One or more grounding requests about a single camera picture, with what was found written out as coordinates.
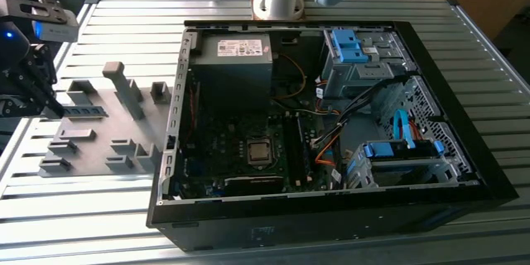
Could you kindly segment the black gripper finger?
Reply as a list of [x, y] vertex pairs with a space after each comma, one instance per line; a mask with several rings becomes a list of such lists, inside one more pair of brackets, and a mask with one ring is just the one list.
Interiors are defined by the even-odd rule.
[[51, 50], [45, 44], [30, 44], [25, 59], [18, 64], [18, 84], [26, 94], [16, 94], [26, 101], [43, 107], [43, 112], [34, 117], [60, 119], [64, 116], [64, 107], [56, 100], [52, 85], [57, 83], [56, 69]]
[[43, 107], [18, 96], [1, 96], [1, 118], [34, 117]]

